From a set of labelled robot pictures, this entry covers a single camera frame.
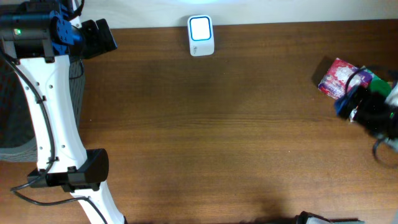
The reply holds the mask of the green lid jar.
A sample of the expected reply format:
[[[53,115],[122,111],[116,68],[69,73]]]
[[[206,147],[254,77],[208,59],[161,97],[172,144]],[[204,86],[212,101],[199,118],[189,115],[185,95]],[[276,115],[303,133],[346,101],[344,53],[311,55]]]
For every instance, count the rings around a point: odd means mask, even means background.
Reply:
[[[392,91],[390,84],[380,78],[373,78],[368,87],[371,92],[378,93],[384,97],[387,97]]]

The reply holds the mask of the red purple snack pack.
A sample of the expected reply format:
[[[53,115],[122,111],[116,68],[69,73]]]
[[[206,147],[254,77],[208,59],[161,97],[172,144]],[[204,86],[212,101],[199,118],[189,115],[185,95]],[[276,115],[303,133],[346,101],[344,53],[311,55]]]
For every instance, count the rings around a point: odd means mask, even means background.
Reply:
[[[355,67],[342,59],[336,58],[328,69],[326,75],[318,84],[318,89],[327,96],[337,100],[345,94],[346,82],[357,70],[359,70],[358,67]],[[350,81],[348,90],[356,85],[367,87],[370,84],[370,82],[364,81],[359,73]]]

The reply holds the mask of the small green tissue pack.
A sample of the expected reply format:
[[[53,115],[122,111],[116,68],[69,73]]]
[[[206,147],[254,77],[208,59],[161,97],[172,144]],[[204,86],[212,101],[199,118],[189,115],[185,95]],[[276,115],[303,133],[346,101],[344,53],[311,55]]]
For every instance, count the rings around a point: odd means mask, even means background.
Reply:
[[[365,66],[361,67],[362,71],[359,73],[364,81],[370,82],[376,75]]]

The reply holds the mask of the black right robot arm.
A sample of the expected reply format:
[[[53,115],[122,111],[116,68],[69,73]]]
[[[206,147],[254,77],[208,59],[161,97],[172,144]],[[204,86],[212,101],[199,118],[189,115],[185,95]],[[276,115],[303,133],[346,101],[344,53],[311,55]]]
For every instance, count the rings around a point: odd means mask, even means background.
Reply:
[[[340,118],[360,124],[376,138],[372,155],[378,164],[397,169],[397,164],[390,164],[378,155],[383,144],[397,151],[397,86],[388,95],[372,85],[354,86],[336,100],[335,110]]]

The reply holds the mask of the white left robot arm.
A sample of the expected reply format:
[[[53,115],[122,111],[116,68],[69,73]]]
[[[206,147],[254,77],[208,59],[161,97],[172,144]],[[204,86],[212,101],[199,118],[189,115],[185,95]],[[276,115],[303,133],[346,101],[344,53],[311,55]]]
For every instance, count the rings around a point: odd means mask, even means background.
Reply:
[[[29,106],[37,167],[32,188],[61,187],[92,223],[126,223],[107,184],[105,149],[86,149],[70,96],[70,64],[117,49],[105,19],[81,21],[84,2],[3,1],[1,57],[17,75]]]

